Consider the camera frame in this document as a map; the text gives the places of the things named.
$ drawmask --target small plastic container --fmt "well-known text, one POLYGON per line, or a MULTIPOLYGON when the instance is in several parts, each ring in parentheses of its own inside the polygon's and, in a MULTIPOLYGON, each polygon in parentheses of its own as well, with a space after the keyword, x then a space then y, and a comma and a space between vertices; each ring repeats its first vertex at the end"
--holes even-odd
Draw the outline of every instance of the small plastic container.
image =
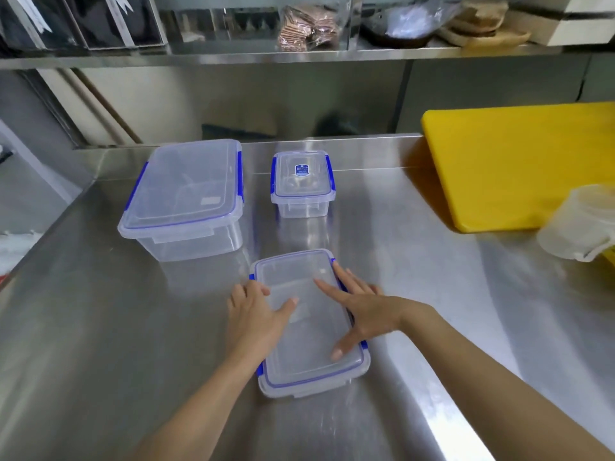
POLYGON ((594 184, 573 189, 536 238, 549 254, 593 261, 615 245, 615 187, 594 184))
POLYGON ((231 139, 157 148, 143 166, 118 230, 159 262, 236 251, 243 243, 241 145, 231 139))
POLYGON ((335 200, 335 180, 323 150, 279 152, 271 163, 271 201, 283 218, 322 217, 335 200))
POLYGON ((253 263, 251 279, 271 289, 272 309, 298 297, 280 342, 257 370, 258 385, 270 398, 313 395, 341 387, 370 367, 366 342, 355 346, 337 362, 331 360, 334 344, 352 327, 348 311, 323 294, 313 279, 340 287, 326 249, 278 255, 253 263))

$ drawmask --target fingernail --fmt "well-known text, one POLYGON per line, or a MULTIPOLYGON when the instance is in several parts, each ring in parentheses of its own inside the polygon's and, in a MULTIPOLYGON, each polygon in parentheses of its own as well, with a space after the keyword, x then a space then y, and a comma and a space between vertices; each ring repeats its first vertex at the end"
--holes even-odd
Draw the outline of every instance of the fingernail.
POLYGON ((342 350, 339 348, 335 348, 333 352, 331 353, 331 360, 339 361, 341 357, 342 357, 342 350))

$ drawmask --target stainless steel shelf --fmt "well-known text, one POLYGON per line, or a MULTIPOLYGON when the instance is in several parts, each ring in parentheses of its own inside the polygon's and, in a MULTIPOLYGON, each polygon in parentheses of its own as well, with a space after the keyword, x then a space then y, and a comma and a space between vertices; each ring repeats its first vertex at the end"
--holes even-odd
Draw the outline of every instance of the stainless steel shelf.
POLYGON ((356 50, 278 52, 275 40, 217 40, 198 44, 168 45, 142 51, 91 52, 82 56, 28 56, 0 59, 0 69, 128 68, 139 66, 200 66, 205 64, 294 63, 333 61, 428 60, 483 56, 529 56, 609 51, 605 45, 541 46, 514 48, 459 48, 434 39, 425 48, 394 50, 371 46, 362 38, 356 50))

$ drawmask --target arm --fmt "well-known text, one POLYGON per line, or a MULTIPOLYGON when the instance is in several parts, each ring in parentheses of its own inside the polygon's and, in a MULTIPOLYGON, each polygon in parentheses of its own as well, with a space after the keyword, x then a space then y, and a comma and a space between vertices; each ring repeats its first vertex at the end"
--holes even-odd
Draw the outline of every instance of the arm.
POLYGON ((503 460, 605 460, 615 455, 557 406, 508 371, 431 306, 387 297, 350 271, 334 265, 348 289, 315 280, 355 317, 354 328, 332 353, 339 359, 361 340, 401 330, 432 366, 452 399, 493 457, 503 460))
POLYGON ((207 460, 245 384, 282 336, 296 298, 269 308, 269 289, 249 281, 235 285, 227 301, 227 356, 212 377, 156 433, 137 448, 132 461, 207 460))

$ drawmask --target forearm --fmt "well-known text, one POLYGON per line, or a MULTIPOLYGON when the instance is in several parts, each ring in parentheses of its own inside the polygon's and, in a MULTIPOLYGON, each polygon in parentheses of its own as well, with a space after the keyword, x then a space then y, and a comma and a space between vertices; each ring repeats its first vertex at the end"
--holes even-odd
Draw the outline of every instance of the forearm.
POLYGON ((498 460, 609 460, 615 455, 433 308, 409 307, 402 331, 498 460))
POLYGON ((227 360, 165 425, 145 439, 133 461, 207 460, 250 379, 250 367, 227 360))

